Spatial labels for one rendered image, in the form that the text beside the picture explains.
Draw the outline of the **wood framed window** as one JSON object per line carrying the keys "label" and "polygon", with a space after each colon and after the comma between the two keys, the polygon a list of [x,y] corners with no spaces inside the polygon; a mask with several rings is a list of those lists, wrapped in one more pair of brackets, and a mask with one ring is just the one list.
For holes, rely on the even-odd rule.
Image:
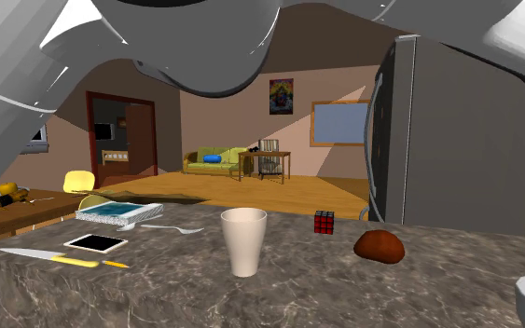
{"label": "wood framed window", "polygon": [[313,102],[311,146],[363,146],[369,100]]}

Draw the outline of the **white tablet with black screen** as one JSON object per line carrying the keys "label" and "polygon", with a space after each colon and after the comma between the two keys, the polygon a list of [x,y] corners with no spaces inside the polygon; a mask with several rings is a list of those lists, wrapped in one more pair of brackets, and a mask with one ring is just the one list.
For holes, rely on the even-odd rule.
{"label": "white tablet with black screen", "polygon": [[63,244],[63,246],[95,253],[107,254],[119,247],[124,246],[127,243],[128,241],[125,239],[87,234],[82,237],[67,241]]}

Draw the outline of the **wooden side table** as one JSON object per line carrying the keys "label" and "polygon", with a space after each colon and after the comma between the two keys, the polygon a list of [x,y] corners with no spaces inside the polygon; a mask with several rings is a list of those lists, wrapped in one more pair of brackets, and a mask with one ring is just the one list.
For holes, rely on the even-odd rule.
{"label": "wooden side table", "polygon": [[278,157],[281,160],[281,165],[283,171],[279,174],[279,176],[282,178],[281,183],[284,184],[285,179],[291,178],[291,153],[289,151],[256,151],[256,152],[249,152],[244,151],[240,152],[238,154],[239,156],[239,173],[238,173],[238,179],[239,181],[242,180],[242,175],[244,174],[243,170],[243,162],[247,157]]}

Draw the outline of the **book with blue cover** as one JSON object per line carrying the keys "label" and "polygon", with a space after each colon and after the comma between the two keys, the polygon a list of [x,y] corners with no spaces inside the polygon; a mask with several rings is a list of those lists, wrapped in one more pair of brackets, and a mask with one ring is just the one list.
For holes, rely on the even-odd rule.
{"label": "book with blue cover", "polygon": [[126,226],[158,216],[163,212],[160,203],[136,204],[108,201],[76,211],[76,219],[115,226]]}

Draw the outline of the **colourful wall poster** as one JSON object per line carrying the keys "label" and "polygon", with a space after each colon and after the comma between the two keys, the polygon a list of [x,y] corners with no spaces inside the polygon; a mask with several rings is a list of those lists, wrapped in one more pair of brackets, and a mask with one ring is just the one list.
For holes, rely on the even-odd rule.
{"label": "colourful wall poster", "polygon": [[271,79],[269,82],[269,113],[292,115],[294,108],[294,79]]}

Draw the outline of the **brown bread loaf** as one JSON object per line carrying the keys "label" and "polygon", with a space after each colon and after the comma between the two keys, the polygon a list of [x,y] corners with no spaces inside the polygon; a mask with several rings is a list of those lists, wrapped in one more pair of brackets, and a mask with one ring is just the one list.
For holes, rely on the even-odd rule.
{"label": "brown bread loaf", "polygon": [[366,231],[353,246],[356,255],[383,264],[396,264],[405,256],[402,241],[387,230]]}

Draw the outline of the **green sofa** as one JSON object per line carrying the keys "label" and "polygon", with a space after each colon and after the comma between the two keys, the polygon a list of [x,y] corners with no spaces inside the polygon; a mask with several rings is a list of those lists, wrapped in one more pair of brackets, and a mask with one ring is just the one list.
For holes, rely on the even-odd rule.
{"label": "green sofa", "polygon": [[184,157],[183,173],[226,175],[237,173],[249,174],[254,169],[250,157],[240,157],[246,152],[245,147],[208,147],[202,146],[196,152]]}

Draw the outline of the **grey refrigerator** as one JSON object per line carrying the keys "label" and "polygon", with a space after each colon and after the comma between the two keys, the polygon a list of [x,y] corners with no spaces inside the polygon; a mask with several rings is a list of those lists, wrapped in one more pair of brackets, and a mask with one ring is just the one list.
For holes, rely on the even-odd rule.
{"label": "grey refrigerator", "polygon": [[525,236],[525,83],[435,41],[397,37],[366,134],[369,217]]}

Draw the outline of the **yellow and black toy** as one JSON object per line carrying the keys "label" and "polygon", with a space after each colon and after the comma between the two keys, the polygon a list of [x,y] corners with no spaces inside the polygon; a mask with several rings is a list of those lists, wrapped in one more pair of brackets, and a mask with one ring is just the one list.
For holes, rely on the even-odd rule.
{"label": "yellow and black toy", "polygon": [[25,202],[29,191],[29,188],[17,186],[15,183],[0,184],[0,209],[15,202]]}

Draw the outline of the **yellow handled kitchen knife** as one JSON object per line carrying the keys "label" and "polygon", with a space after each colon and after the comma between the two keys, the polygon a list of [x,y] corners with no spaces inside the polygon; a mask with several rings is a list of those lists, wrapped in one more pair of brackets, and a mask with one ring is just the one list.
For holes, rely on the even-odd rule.
{"label": "yellow handled kitchen knife", "polygon": [[51,251],[35,250],[35,249],[24,249],[24,248],[0,248],[0,251],[5,253],[13,253],[16,255],[28,256],[37,259],[44,259],[58,263],[64,263],[68,265],[74,265],[79,267],[97,267],[98,261],[87,261],[75,258],[66,257],[64,253],[57,253]]}

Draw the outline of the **cream white cup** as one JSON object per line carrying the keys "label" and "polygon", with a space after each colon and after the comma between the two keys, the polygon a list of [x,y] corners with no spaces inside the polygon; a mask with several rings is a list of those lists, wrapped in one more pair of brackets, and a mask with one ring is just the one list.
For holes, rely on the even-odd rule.
{"label": "cream white cup", "polygon": [[266,233],[267,213],[256,208],[233,208],[221,213],[222,231],[234,276],[254,276]]}

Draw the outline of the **red puzzle cube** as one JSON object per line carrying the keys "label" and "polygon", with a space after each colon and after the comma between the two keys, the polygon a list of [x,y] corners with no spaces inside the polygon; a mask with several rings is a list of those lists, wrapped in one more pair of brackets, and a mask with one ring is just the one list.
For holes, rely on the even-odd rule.
{"label": "red puzzle cube", "polygon": [[334,232],[334,213],[317,211],[314,215],[314,232],[332,235]]}

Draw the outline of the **dark red doorway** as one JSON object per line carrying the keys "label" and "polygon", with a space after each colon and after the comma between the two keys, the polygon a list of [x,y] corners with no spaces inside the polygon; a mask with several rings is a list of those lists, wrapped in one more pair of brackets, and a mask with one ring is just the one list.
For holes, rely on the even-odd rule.
{"label": "dark red doorway", "polygon": [[100,187],[158,173],[155,104],[151,101],[86,93],[91,170]]}

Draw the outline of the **wooden dining table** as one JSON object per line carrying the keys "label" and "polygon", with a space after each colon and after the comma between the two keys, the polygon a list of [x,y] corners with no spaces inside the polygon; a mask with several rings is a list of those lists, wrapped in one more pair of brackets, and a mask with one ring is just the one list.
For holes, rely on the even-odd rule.
{"label": "wooden dining table", "polygon": [[74,213],[86,194],[31,189],[32,205],[15,202],[0,209],[0,235]]}

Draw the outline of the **yellow chair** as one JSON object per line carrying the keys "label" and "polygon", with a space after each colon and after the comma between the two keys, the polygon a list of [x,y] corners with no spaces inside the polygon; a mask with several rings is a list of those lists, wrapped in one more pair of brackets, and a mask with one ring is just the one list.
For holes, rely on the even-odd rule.
{"label": "yellow chair", "polygon": [[62,189],[66,193],[90,191],[94,188],[95,176],[90,171],[68,171],[64,176]]}

